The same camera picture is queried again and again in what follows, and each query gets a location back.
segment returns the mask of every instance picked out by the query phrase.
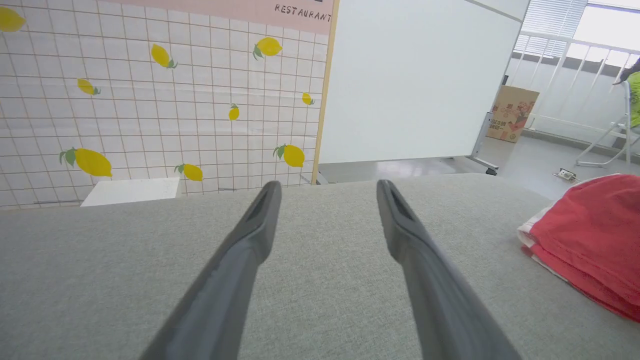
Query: glossy floor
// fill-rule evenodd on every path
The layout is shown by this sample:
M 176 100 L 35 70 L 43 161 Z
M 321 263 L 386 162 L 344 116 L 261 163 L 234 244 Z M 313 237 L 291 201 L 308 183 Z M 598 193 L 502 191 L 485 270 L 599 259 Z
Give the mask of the glossy floor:
M 580 152 L 573 147 L 533 138 L 521 137 L 518 143 L 487 138 L 480 150 L 480 158 L 498 165 L 499 177 L 549 199 L 558 199 L 571 186 L 553 175 L 560 168 L 575 172 L 579 180 L 617 172 L 627 173 L 627 165 L 621 160 L 614 161 L 609 168 L 576 167 L 575 158 Z M 608 159 L 607 156 L 588 154 L 583 160 L 605 162 Z M 345 183 L 437 174 L 484 173 L 486 167 L 466 158 L 453 158 L 320 164 L 319 170 L 330 183 Z M 632 164 L 631 173 L 640 175 L 640 166 Z

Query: gray tabletop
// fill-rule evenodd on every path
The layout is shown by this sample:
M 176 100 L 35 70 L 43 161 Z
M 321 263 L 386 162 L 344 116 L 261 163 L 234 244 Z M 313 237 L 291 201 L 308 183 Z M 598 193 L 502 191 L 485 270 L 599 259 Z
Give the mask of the gray tabletop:
M 520 252 L 549 200 L 479 174 L 395 181 L 526 358 L 633 358 L 640 328 Z M 418 359 L 375 183 L 283 190 L 241 359 Z M 135 359 L 257 191 L 0 213 L 0 357 Z

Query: yellow lemon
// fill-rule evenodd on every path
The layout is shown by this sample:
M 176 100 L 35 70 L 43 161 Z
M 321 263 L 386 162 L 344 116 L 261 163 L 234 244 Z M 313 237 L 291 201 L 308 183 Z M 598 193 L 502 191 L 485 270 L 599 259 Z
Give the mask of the yellow lemon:
M 180 174 L 184 173 L 184 175 L 189 180 L 202 181 L 202 170 L 200 170 L 200 168 L 195 165 L 192 165 L 192 164 L 177 165 L 175 168 L 173 168 L 174 172 L 176 170 L 178 170 Z
M 151 47 L 151 57 L 160 64 L 162 67 L 166 67 L 167 69 L 175 69 L 178 66 L 178 63 L 173 63 L 173 59 L 169 57 L 169 54 L 164 50 L 164 47 L 154 44 Z
M 284 155 L 284 162 L 290 167 L 302 167 L 302 163 L 305 162 L 305 153 L 297 146 L 284 144 L 273 150 L 274 155 L 276 152 L 280 159 Z
M 231 110 L 229 110 L 229 120 L 233 121 L 240 116 L 240 109 L 236 104 L 231 104 Z
M 89 175 L 111 177 L 111 163 L 101 153 L 88 149 L 71 148 L 60 153 L 60 163 L 64 158 L 72 167 L 77 162 L 78 167 Z
M 100 93 L 100 89 L 93 87 L 93 85 L 85 79 L 78 79 L 78 88 L 89 95 L 98 95 Z
M 258 41 L 258 44 L 255 44 L 253 48 L 253 58 L 258 60 L 256 56 L 260 58 L 264 58 L 262 55 L 276 56 L 280 50 L 282 50 L 282 46 L 280 46 L 280 43 L 276 39 L 266 37 Z
M 0 31 L 13 33 L 21 29 L 25 22 L 27 22 L 27 20 L 17 12 L 0 6 Z
M 304 102 L 307 105 L 313 105 L 316 103 L 315 100 L 311 99 L 311 95 L 305 93 L 302 93 L 302 102 Z

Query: cardboard box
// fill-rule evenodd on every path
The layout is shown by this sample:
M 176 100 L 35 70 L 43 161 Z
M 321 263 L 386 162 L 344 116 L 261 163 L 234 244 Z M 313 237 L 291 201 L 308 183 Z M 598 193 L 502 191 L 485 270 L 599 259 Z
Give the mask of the cardboard box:
M 540 93 L 503 85 L 493 105 L 487 136 L 517 142 Z

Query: folded red cloth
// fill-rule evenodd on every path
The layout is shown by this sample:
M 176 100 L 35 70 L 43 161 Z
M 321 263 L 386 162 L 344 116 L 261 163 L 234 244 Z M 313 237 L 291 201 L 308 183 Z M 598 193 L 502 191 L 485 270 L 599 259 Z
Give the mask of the folded red cloth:
M 518 235 L 536 261 L 640 322 L 640 177 L 616 174 L 575 185 Z

